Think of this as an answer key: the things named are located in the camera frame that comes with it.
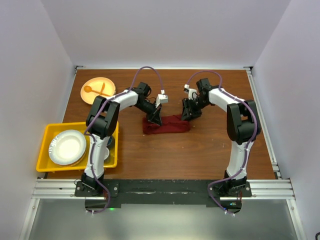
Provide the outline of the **dark red cloth napkin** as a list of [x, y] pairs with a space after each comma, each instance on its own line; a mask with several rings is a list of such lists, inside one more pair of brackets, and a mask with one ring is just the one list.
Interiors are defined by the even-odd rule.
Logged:
[[182, 115], [163, 116], [162, 125], [151, 123], [146, 117], [142, 118], [142, 131], [146, 135], [186, 133], [191, 129], [190, 123], [182, 120]]

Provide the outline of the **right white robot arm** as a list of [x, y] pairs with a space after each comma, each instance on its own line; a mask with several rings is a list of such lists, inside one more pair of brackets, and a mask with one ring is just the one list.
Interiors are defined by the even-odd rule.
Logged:
[[183, 121], [202, 115], [207, 106], [217, 106], [226, 112], [226, 131], [231, 140], [229, 164], [224, 178], [209, 185], [209, 190], [220, 196], [235, 196], [247, 183], [247, 164], [251, 148], [261, 132], [257, 106], [253, 100], [244, 100], [227, 92], [220, 85], [211, 85], [207, 78], [196, 83], [197, 89], [184, 85], [188, 94], [182, 100]]

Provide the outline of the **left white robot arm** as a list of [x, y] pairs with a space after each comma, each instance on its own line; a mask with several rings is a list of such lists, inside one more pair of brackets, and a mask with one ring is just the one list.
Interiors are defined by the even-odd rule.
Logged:
[[107, 143], [116, 130], [119, 112], [136, 107], [146, 114], [146, 119], [152, 124], [162, 125], [162, 103], [168, 102], [165, 91], [157, 95], [154, 102], [148, 100], [151, 88], [141, 82], [138, 87], [128, 88], [111, 97], [97, 96], [86, 119], [84, 134], [89, 136], [90, 146], [87, 165], [81, 176], [81, 183], [92, 196], [99, 196], [106, 187], [104, 180], [104, 161]]

